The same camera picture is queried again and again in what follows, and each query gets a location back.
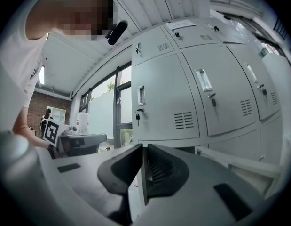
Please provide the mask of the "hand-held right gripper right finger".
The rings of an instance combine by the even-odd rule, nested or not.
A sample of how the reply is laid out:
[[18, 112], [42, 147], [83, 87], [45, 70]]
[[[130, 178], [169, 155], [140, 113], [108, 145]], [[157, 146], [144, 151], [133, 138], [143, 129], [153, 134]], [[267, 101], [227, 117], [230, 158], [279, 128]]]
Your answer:
[[146, 172], [135, 226], [251, 226], [273, 200], [213, 159], [162, 145], [142, 145]]

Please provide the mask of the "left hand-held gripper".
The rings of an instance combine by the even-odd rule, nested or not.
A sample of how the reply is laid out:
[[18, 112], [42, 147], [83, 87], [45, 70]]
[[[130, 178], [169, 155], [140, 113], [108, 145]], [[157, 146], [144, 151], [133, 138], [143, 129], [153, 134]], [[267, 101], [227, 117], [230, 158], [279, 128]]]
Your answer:
[[75, 126], [48, 119], [43, 139], [52, 145], [59, 155], [81, 156], [97, 153], [99, 144], [106, 142], [107, 135], [79, 135]]

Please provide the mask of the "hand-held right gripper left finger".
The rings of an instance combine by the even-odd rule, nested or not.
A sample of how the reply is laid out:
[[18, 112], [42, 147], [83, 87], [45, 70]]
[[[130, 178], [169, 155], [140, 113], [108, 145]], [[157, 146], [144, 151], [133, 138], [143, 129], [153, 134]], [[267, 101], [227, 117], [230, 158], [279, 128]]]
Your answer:
[[121, 225], [131, 224], [128, 190], [142, 165], [141, 144], [54, 160], [39, 153], [39, 158], [97, 212]]

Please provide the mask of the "grey metal cabinet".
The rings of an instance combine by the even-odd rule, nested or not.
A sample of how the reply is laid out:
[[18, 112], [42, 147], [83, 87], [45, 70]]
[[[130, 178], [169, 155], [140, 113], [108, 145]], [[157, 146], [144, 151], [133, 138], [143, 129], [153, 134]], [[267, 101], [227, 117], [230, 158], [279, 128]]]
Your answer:
[[[283, 108], [279, 86], [267, 67], [282, 57], [268, 53], [237, 22], [189, 20], [196, 26], [170, 30], [164, 24], [134, 39], [135, 139], [194, 153], [196, 146], [203, 146], [282, 167]], [[257, 89], [261, 84], [267, 100]], [[216, 107], [207, 97], [213, 93]], [[141, 108], [138, 126], [135, 111]]]

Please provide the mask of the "person's left forearm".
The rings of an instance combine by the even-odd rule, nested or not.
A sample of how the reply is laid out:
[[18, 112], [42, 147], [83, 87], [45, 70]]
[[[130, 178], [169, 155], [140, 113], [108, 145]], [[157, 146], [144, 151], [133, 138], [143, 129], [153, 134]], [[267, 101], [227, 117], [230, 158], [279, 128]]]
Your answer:
[[13, 126], [13, 133], [16, 135], [21, 135], [28, 140], [28, 142], [35, 146], [48, 149], [49, 143], [36, 137], [29, 129], [27, 124], [28, 108], [22, 107], [18, 117]]

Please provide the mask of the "locker door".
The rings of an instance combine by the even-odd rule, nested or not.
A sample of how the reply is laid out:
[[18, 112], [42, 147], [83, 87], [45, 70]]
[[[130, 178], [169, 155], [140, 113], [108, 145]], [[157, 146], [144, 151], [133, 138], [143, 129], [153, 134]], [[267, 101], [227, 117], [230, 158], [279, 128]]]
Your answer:
[[264, 162], [220, 153], [203, 146], [195, 147], [195, 154], [215, 160], [250, 183], [256, 190], [270, 197], [278, 190], [282, 167]]

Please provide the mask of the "black framed window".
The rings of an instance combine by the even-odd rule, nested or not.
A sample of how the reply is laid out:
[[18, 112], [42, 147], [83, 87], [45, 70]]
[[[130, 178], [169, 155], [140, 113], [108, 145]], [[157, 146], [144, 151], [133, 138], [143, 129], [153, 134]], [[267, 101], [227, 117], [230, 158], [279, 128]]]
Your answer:
[[81, 98], [79, 111], [89, 114], [88, 133], [106, 134], [100, 151], [113, 150], [133, 143], [132, 65], [118, 67]]

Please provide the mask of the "white shelving unit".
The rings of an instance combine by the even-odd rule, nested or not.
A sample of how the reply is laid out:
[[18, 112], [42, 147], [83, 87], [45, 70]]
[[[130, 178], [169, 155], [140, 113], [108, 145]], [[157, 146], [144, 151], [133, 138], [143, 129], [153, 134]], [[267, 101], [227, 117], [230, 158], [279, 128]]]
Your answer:
[[65, 123], [66, 110], [52, 107], [51, 116], [54, 120]]

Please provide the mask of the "person's white shirt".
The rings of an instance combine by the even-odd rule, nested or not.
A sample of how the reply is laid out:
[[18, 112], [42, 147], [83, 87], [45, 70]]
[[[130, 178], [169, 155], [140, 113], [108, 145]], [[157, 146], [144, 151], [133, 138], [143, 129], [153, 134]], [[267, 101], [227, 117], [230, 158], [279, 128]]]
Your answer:
[[29, 107], [39, 72], [41, 51], [46, 36], [37, 40], [26, 37], [25, 25], [29, 12], [39, 0], [26, 0], [12, 15], [0, 36], [0, 62], [24, 93], [24, 107]]

